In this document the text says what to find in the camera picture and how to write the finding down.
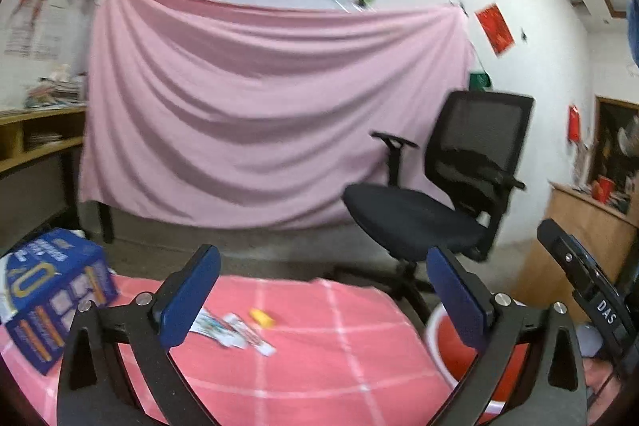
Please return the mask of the person's right hand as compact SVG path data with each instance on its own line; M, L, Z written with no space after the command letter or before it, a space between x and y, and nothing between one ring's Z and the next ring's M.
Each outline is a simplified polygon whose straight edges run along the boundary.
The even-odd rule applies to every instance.
M583 367L589 408L610 406L623 387L612 363L597 358L584 358Z

